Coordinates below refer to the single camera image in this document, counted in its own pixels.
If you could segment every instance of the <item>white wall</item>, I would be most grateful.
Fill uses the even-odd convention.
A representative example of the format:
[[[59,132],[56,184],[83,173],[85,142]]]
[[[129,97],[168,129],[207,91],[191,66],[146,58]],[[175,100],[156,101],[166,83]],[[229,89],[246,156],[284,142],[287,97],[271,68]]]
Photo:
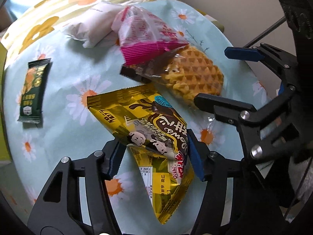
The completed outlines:
[[[283,15],[278,0],[181,0],[205,11],[225,26],[225,36],[242,47],[279,20]],[[295,54],[292,32],[284,23],[261,42]],[[249,63],[270,97],[275,97],[279,79],[261,63]]]

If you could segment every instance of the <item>pink and white snack bag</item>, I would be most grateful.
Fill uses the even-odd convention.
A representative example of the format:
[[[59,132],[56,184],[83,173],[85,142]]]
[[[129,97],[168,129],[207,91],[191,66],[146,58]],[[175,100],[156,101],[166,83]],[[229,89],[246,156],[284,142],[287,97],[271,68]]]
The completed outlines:
[[[156,56],[189,43],[151,12],[126,6],[112,24],[120,40],[125,65],[147,62]]]

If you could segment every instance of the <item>nutrition label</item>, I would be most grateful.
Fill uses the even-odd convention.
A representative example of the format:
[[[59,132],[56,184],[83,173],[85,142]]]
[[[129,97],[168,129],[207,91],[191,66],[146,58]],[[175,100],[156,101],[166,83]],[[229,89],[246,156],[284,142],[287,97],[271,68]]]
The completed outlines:
[[[143,182],[145,183],[146,190],[149,195],[151,204],[152,204],[152,169],[153,169],[152,166],[148,166],[148,167],[140,166],[139,167],[139,170],[143,178]]]

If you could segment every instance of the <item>blue oval label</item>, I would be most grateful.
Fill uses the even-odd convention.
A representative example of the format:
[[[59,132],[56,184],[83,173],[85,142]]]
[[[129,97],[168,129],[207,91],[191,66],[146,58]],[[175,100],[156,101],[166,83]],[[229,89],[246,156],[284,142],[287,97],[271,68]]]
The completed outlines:
[[[165,98],[163,96],[156,96],[156,97],[154,97],[154,100],[162,106],[172,108],[172,105],[170,105],[169,102],[167,100],[165,100]]]

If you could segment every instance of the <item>bed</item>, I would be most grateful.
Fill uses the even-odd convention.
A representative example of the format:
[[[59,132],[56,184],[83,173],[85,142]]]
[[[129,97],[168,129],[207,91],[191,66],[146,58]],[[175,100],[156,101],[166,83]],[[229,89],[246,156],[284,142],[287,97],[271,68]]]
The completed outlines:
[[[87,157],[113,138],[88,112],[86,97],[138,85],[119,75],[124,59],[116,34],[110,33],[95,48],[84,49],[80,42],[59,31],[98,1],[44,0],[27,10],[2,39],[8,49],[4,116],[13,163],[0,169],[0,189],[25,223],[43,185],[62,157],[69,156],[72,160]],[[151,11],[205,51],[225,76],[222,96],[252,103],[257,109],[267,102],[266,91],[249,66],[225,57],[223,51],[231,43],[221,33],[222,25],[205,13],[177,0],[108,1],[136,4]],[[47,57],[52,58],[53,64],[43,100],[43,124],[17,122],[27,62]],[[212,115],[188,108],[164,87],[157,88],[201,139],[201,132],[208,129]],[[213,135],[207,142],[211,150],[225,158],[240,160],[243,157],[235,127],[215,121],[209,129]],[[231,183],[229,180],[228,202],[232,195]],[[128,151],[118,175],[106,185],[122,232],[138,235],[189,233],[206,187],[206,183],[195,178],[173,216],[161,225],[154,216],[138,166]],[[80,190],[83,219],[89,224],[83,186]]]

